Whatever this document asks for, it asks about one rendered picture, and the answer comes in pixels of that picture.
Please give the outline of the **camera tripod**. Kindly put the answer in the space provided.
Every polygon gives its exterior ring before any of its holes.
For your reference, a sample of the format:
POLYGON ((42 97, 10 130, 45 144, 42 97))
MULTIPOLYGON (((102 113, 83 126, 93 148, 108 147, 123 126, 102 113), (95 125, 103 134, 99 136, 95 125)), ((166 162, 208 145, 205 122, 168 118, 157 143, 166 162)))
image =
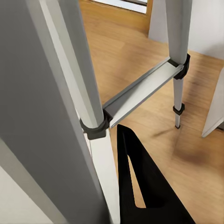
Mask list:
POLYGON ((120 224, 109 127, 173 78, 180 128, 192 0, 169 56, 101 105, 79 0, 0 0, 0 224, 120 224))

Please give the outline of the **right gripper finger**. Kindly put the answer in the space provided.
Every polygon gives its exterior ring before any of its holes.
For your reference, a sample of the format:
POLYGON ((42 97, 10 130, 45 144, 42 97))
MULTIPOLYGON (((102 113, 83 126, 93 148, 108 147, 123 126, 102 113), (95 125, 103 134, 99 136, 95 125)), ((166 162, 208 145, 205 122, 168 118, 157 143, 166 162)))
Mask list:
POLYGON ((196 224, 134 133, 117 127, 120 224, 196 224), (146 208, 135 205, 128 156, 146 208))

